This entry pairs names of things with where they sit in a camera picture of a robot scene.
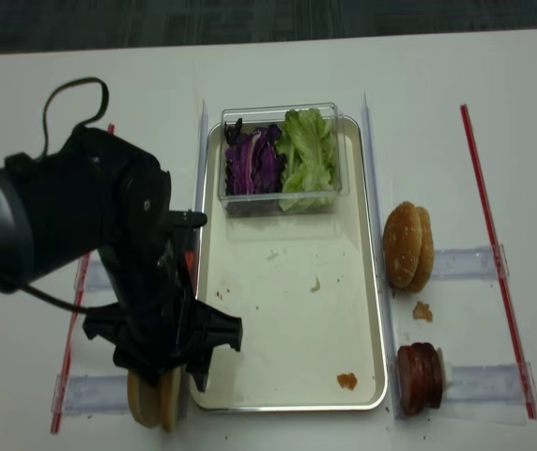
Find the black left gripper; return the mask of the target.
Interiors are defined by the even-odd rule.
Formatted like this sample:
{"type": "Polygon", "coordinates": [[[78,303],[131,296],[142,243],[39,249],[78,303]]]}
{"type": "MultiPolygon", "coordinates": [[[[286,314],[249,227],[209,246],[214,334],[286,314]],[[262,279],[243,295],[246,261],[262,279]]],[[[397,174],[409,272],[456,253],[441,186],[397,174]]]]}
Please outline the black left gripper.
{"type": "MultiPolygon", "coordinates": [[[[185,255],[193,231],[207,223],[196,211],[166,211],[136,238],[116,238],[99,249],[117,302],[97,307],[84,319],[84,333],[115,346],[113,362],[151,386],[169,374],[180,375],[176,332],[183,299],[192,292],[185,255]]],[[[207,389],[213,350],[228,345],[240,352],[242,319],[194,301],[186,326],[186,371],[196,389],[207,389]]]]}

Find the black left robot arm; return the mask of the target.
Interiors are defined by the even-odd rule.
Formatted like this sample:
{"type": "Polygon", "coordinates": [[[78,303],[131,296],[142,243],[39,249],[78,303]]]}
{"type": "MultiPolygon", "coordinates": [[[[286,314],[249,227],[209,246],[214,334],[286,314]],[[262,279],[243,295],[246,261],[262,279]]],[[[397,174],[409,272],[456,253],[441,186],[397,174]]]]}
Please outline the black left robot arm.
{"type": "Polygon", "coordinates": [[[199,390],[213,351],[239,350],[239,318],[197,300],[187,252],[204,213],[170,208],[171,178],[151,154],[79,127],[63,148],[0,168],[0,292],[100,255],[116,300],[84,309],[84,333],[113,344],[115,365],[150,384],[184,366],[199,390]]]}

